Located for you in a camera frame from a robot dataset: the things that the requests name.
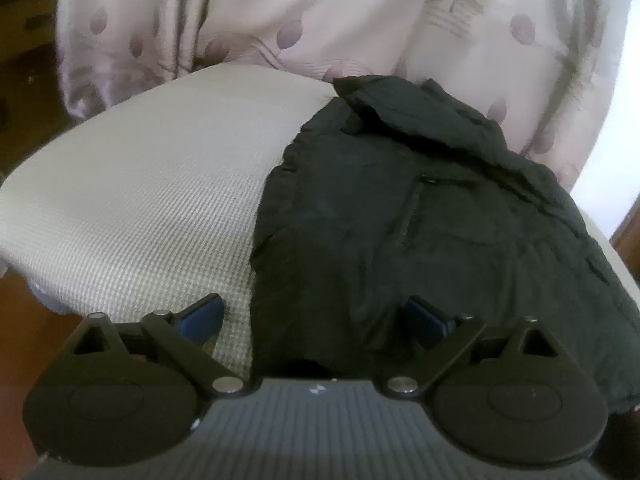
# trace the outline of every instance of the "metal rivet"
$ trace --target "metal rivet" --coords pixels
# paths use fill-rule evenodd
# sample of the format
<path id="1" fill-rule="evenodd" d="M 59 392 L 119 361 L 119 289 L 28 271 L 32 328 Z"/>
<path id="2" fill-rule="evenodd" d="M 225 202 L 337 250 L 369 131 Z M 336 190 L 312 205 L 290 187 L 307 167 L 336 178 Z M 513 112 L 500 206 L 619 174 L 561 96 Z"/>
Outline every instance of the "metal rivet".
<path id="1" fill-rule="evenodd" d="M 237 377 L 218 377 L 212 386 L 221 394 L 236 394 L 244 388 L 244 383 Z"/>
<path id="2" fill-rule="evenodd" d="M 393 377 L 386 386 L 397 394 L 410 394 L 418 389 L 418 383 L 411 377 Z"/>

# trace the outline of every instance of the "small logo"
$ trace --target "small logo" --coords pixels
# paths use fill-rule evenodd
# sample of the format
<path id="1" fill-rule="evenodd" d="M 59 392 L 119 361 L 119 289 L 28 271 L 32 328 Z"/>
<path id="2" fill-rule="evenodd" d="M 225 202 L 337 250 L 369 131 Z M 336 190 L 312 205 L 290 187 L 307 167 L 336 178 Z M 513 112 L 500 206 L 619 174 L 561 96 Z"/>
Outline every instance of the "small logo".
<path id="1" fill-rule="evenodd" d="M 317 384 L 313 388 L 309 388 L 309 391 L 314 395 L 322 395 L 326 392 L 326 388 L 322 384 Z"/>

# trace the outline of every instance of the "gray ribbed surface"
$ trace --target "gray ribbed surface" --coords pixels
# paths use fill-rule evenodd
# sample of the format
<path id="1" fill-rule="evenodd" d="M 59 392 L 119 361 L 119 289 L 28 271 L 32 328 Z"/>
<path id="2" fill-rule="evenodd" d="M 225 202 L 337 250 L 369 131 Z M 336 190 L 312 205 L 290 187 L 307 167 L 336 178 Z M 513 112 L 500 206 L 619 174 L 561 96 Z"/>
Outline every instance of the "gray ribbed surface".
<path id="1" fill-rule="evenodd" d="M 440 436 L 418 404 L 386 399 L 368 381 L 268 380 L 252 396 L 217 402 L 187 440 L 152 460 L 94 469 L 47 459 L 27 478 L 602 480 L 604 476 L 587 462 L 545 472 L 480 462 Z"/>

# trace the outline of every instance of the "black puffer jacket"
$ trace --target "black puffer jacket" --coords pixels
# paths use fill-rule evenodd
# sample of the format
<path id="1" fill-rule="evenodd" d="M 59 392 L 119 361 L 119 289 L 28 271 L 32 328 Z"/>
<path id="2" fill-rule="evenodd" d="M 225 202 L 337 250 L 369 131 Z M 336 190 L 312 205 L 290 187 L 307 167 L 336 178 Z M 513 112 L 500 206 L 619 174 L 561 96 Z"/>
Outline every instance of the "black puffer jacket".
<path id="1" fill-rule="evenodd" d="M 640 315 L 546 168 L 434 82 L 335 82 L 268 177 L 252 264 L 254 372 L 393 371 L 417 294 L 492 324 L 545 322 L 610 407 L 640 402 Z"/>

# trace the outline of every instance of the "white knit cushion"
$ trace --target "white knit cushion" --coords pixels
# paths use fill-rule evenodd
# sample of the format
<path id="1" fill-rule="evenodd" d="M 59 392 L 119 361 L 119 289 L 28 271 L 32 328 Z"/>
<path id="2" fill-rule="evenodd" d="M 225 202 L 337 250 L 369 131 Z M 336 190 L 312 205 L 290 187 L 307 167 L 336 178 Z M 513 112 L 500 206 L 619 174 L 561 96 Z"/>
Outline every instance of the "white knit cushion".
<path id="1" fill-rule="evenodd" d="M 265 178 L 331 85 L 222 64 L 62 135 L 0 188 L 0 258 L 80 314 L 116 322 L 226 302 L 214 356 L 246 374 L 255 213 Z"/>

